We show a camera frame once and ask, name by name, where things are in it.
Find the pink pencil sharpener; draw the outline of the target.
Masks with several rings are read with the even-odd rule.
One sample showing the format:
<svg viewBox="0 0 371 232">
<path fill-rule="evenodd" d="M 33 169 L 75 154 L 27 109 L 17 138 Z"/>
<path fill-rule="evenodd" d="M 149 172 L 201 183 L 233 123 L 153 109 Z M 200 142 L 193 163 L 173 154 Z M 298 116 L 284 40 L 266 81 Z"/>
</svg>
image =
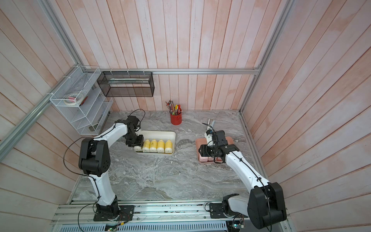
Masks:
<svg viewBox="0 0 371 232">
<path fill-rule="evenodd" d="M 198 156 L 198 161 L 199 162 L 208 162 L 209 161 L 209 157 Z"/>
<path fill-rule="evenodd" d="M 214 161 L 218 161 L 218 158 L 214 158 L 214 157 L 208 158 L 208 162 L 214 162 Z"/>
</svg>

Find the yellow pencil sharpener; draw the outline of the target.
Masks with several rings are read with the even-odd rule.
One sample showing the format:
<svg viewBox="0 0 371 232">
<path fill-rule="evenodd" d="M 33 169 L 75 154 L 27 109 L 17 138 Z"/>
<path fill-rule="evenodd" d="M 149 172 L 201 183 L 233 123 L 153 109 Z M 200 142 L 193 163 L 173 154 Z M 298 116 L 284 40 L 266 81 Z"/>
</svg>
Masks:
<svg viewBox="0 0 371 232">
<path fill-rule="evenodd" d="M 157 142 L 157 153 L 165 153 L 165 142 L 163 140 Z"/>
<path fill-rule="evenodd" d="M 150 142 L 149 151 L 150 151 L 150 153 L 157 153 L 157 140 L 153 139 Z"/>
<path fill-rule="evenodd" d="M 141 146 L 135 146 L 134 151 L 135 152 L 142 152 L 142 147 Z"/>
<path fill-rule="evenodd" d="M 174 152 L 173 150 L 173 143 L 171 140 L 168 140 L 166 143 L 165 143 L 165 153 L 166 154 L 172 154 Z"/>
<path fill-rule="evenodd" d="M 145 140 L 142 146 L 142 152 L 143 153 L 149 153 L 150 152 L 150 140 Z"/>
</svg>

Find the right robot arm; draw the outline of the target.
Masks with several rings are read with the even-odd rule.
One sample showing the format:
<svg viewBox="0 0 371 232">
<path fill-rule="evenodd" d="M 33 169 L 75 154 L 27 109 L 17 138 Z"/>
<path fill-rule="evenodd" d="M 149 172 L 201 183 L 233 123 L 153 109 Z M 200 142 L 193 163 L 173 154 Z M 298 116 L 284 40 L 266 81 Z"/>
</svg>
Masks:
<svg viewBox="0 0 371 232">
<path fill-rule="evenodd" d="M 205 132 L 206 144 L 199 147 L 202 158 L 212 158 L 215 164 L 228 165 L 245 185 L 249 197 L 230 194 L 223 198 L 221 210 L 209 205 L 214 218 L 218 213 L 226 217 L 247 216 L 257 229 L 285 221 L 287 211 L 282 187 L 264 178 L 248 163 L 235 144 L 229 144 L 222 130 L 208 129 Z"/>
</svg>

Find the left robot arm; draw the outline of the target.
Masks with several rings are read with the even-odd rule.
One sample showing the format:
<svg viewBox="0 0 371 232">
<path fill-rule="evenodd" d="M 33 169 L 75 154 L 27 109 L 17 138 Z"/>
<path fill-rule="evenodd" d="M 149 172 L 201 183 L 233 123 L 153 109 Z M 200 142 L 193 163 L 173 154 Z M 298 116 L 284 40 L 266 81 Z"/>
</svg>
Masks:
<svg viewBox="0 0 371 232">
<path fill-rule="evenodd" d="M 122 211 L 112 190 L 108 170 L 111 164 L 109 148 L 120 138 L 129 147 L 142 146 L 144 137 L 137 134 L 140 120 L 129 115 L 125 120 L 115 121 L 113 126 L 93 138 L 85 138 L 81 144 L 78 166 L 90 178 L 97 200 L 95 221 L 118 220 Z"/>
</svg>

